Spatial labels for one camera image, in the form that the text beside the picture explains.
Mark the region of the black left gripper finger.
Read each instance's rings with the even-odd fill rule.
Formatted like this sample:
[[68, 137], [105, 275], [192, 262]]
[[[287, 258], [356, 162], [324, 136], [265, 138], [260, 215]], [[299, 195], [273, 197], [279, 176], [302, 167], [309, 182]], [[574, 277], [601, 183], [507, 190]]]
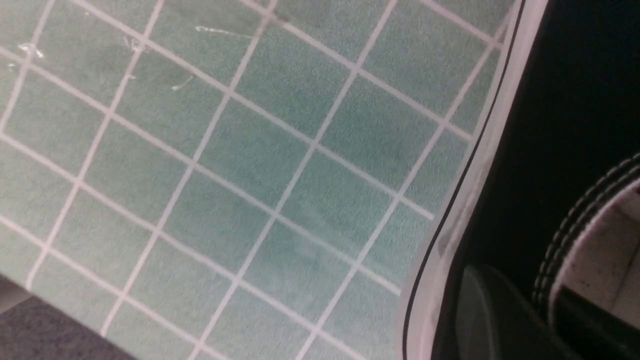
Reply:
[[487, 265], [462, 271], [452, 328], [450, 360], [581, 360], [543, 321], [510, 281]]

